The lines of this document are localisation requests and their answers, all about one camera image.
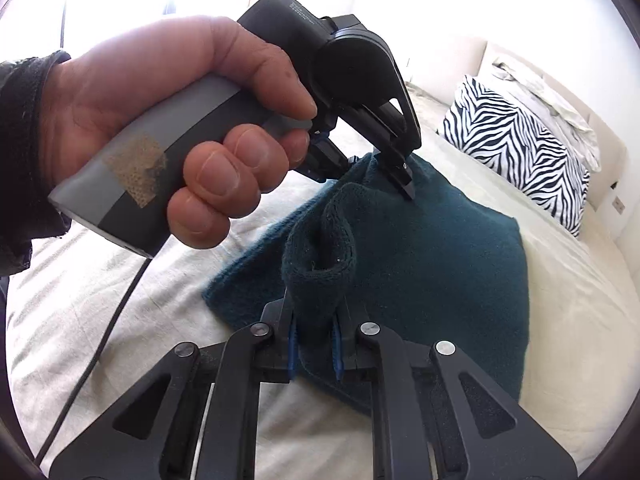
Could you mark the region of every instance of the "zebra print pillow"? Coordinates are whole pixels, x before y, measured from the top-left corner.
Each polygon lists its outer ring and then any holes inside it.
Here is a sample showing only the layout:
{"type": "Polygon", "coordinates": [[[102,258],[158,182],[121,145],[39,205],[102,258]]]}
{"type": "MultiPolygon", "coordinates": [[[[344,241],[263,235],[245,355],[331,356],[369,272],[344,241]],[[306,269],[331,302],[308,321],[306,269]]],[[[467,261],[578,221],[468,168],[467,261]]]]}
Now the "zebra print pillow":
{"type": "Polygon", "coordinates": [[[503,176],[577,237],[589,171],[535,115],[467,75],[438,133],[503,176]]]}

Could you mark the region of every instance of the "black sleeve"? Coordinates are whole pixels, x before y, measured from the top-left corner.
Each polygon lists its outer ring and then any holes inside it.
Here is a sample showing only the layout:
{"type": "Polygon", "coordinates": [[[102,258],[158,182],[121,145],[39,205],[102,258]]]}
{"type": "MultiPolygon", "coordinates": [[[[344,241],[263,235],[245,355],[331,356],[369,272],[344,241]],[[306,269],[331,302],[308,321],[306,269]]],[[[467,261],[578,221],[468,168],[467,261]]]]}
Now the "black sleeve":
{"type": "Polygon", "coordinates": [[[29,268],[32,239],[69,229],[69,219],[47,201],[38,163],[42,88],[50,68],[68,59],[58,51],[0,73],[0,276],[29,268]]]}

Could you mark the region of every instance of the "finger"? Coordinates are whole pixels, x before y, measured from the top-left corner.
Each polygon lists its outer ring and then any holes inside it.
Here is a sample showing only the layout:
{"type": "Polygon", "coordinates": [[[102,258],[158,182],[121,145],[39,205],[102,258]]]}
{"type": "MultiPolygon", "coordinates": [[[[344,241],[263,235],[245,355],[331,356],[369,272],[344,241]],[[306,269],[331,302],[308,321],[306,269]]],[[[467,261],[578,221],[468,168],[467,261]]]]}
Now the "finger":
{"type": "Polygon", "coordinates": [[[225,146],[201,142],[184,161],[189,190],[229,218],[251,213],[260,202],[260,189],[251,172],[225,146]]]}
{"type": "Polygon", "coordinates": [[[309,134],[305,130],[291,130],[280,139],[289,159],[289,169],[297,168],[305,160],[306,150],[309,148],[309,134]]]}
{"type": "Polygon", "coordinates": [[[316,103],[300,82],[289,56],[228,18],[210,20],[216,41],[212,70],[251,88],[271,110],[295,119],[312,119],[316,103]]]}
{"type": "Polygon", "coordinates": [[[171,197],[166,216],[172,234],[194,249],[215,247],[229,232],[229,218],[205,204],[186,187],[171,197]]]}
{"type": "Polygon", "coordinates": [[[254,124],[233,128],[226,134],[224,146],[254,174],[263,193],[276,189],[289,171],[284,148],[254,124]]]}

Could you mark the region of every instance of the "bed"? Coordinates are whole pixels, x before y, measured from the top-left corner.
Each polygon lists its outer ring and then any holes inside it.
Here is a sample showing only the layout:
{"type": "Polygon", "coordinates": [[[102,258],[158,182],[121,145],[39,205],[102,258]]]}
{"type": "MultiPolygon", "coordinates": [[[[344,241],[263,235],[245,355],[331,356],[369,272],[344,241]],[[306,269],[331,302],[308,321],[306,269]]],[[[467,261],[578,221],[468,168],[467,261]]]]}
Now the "bed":
{"type": "MultiPolygon", "coordinates": [[[[470,199],[518,221],[530,294],[520,404],[583,471],[616,431],[640,388],[640,301],[633,269],[595,213],[620,176],[625,147],[595,113],[532,66],[588,121],[602,152],[602,171],[591,180],[580,236],[573,237],[501,176],[435,133],[459,81],[487,70],[497,52],[504,50],[485,40],[456,38],[414,58],[410,95],[422,128],[416,153],[470,199]]],[[[346,124],[339,124],[332,138],[347,155],[370,151],[346,124]]],[[[208,346],[229,336],[201,297],[206,284],[319,187],[290,173],[282,186],[263,196],[252,215],[234,221],[229,237],[212,250],[191,250],[170,238],[116,324],[43,462],[45,472],[66,444],[176,343],[208,346]]],[[[36,240],[31,269],[12,277],[8,373],[17,415],[34,452],[141,263],[141,257],[74,223],[61,238],[36,240]]],[[[259,478],[369,479],[371,459],[366,416],[303,380],[263,385],[259,478]]]]}

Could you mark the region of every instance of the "tape patch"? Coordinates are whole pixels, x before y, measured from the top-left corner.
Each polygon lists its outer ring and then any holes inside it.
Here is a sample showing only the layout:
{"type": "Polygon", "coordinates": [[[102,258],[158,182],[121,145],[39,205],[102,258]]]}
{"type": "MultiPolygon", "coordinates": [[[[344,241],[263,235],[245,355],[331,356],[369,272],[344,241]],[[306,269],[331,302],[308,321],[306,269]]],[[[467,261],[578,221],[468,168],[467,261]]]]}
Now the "tape patch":
{"type": "Polygon", "coordinates": [[[166,155],[153,137],[142,134],[105,157],[104,163],[142,208],[158,193],[158,177],[166,168],[166,155]]]}

